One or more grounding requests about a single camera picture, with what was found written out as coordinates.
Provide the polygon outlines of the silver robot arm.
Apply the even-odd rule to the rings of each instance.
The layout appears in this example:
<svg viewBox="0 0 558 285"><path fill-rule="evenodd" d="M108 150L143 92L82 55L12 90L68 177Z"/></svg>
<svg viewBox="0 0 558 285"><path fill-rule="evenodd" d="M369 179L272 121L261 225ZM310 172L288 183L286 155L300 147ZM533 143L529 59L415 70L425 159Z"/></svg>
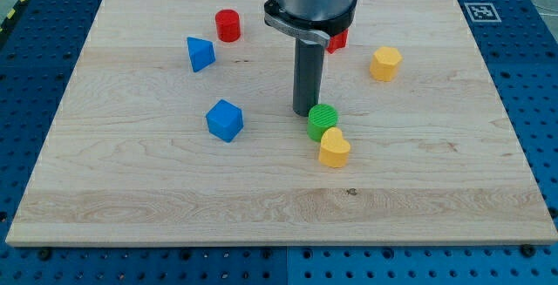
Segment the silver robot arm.
<svg viewBox="0 0 558 285"><path fill-rule="evenodd" d="M281 33L326 48L330 39L347 30L357 0L268 0L264 23Z"/></svg>

